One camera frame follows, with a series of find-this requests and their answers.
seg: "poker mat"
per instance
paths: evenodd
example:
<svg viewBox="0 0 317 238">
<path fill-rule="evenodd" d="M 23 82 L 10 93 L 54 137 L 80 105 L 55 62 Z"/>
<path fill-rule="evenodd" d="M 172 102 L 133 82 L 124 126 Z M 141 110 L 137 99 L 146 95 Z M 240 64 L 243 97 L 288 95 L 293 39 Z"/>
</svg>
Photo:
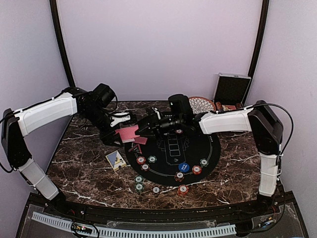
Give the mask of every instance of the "poker mat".
<svg viewBox="0 0 317 238">
<path fill-rule="evenodd" d="M 216 167 L 220 158 L 220 142 L 216 134 L 204 135 L 202 133 L 187 136 L 176 132 L 163 136 L 161 139 L 149 137 L 145 145 L 134 142 L 125 143 L 126 157 L 131 167 L 144 178 L 167 186 L 180 186 L 198 182 L 209 175 Z M 146 159 L 145 164 L 149 165 L 147 171 L 142 170 L 138 164 L 138 157 Z M 151 163 L 149 157 L 155 156 L 156 161 Z M 206 159 L 208 165 L 201 166 L 201 159 Z M 188 166 L 184 172 L 182 166 Z M 199 175 L 193 173 L 192 168 L 200 166 L 202 171 Z M 184 179 L 179 182 L 175 180 L 177 172 L 183 172 Z"/>
</svg>

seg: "brown marble surface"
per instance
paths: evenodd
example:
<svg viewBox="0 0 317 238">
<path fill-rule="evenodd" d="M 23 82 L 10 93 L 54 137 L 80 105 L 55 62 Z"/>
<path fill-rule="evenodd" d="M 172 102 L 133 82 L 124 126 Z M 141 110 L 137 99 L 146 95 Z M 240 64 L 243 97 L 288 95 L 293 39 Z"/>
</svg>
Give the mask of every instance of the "brown marble surface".
<svg viewBox="0 0 317 238">
<path fill-rule="evenodd" d="M 131 110 L 138 119 L 145 108 L 155 106 L 168 111 L 168 103 L 119 102 L 118 110 Z M 250 133 L 219 133 L 221 157 L 214 171 L 200 182 L 189 185 L 186 196 L 177 195 L 177 187 L 144 181 L 145 190 L 135 192 L 137 173 L 128 165 L 114 172 L 105 156 L 124 148 L 104 146 L 99 131 L 75 116 L 57 148 L 48 176 L 65 193 L 67 200 L 117 208 L 180 209 L 233 204 L 256 199 L 260 183 L 260 158 Z"/>
</svg>

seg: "wall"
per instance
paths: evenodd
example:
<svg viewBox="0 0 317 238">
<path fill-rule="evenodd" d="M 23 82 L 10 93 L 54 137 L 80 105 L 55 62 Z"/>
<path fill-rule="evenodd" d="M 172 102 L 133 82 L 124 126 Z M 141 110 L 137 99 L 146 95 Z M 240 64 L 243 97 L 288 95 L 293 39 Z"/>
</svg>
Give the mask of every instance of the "wall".
<svg viewBox="0 0 317 238">
<path fill-rule="evenodd" d="M 317 237 L 317 1 L 271 1 L 254 84 L 248 103 L 258 99 L 289 110 L 294 137 L 283 157 L 282 180 L 293 190 L 310 237 Z M 290 125 L 287 116 L 285 135 Z"/>
<path fill-rule="evenodd" d="M 48 0 L 0 1 L 0 113 L 58 94 L 67 86 Z M 29 150 L 45 169 L 68 119 L 26 137 Z M 2 147 L 0 161 L 9 168 Z M 0 169 L 0 233 L 13 238 L 30 188 L 18 172 Z"/>
<path fill-rule="evenodd" d="M 58 1 L 75 81 L 120 100 L 211 98 L 219 72 L 247 74 L 261 0 Z"/>
</svg>

